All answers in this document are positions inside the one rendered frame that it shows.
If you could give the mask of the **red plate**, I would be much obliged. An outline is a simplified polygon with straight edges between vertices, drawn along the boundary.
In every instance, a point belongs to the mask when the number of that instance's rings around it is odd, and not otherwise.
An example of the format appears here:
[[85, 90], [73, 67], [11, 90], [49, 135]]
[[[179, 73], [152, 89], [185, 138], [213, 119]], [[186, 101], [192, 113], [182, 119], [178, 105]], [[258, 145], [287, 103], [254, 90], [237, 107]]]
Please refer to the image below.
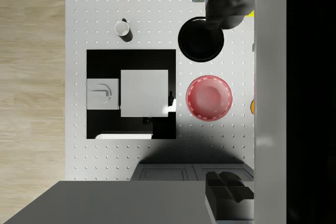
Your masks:
[[223, 118], [233, 102], [232, 91], [226, 81], [217, 76], [201, 76], [191, 82], [186, 91], [186, 105], [190, 113], [202, 121]]

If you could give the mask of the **black mug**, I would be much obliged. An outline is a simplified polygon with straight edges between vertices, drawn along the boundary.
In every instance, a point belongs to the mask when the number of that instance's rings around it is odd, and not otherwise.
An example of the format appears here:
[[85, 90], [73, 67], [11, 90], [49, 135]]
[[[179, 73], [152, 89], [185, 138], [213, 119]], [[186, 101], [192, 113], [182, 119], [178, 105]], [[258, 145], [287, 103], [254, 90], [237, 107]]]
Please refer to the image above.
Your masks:
[[132, 31], [125, 18], [115, 24], [114, 30], [115, 33], [125, 42], [130, 42], [133, 38]]

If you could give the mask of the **black plate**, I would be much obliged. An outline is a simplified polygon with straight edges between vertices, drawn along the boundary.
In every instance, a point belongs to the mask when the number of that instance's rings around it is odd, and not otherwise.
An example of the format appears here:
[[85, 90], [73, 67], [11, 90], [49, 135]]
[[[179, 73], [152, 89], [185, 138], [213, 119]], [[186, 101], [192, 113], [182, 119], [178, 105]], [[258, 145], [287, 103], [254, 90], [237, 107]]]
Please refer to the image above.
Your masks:
[[207, 62], [221, 52], [224, 34], [220, 28], [208, 29], [205, 17], [194, 17], [181, 27], [178, 44], [182, 54], [189, 60]]

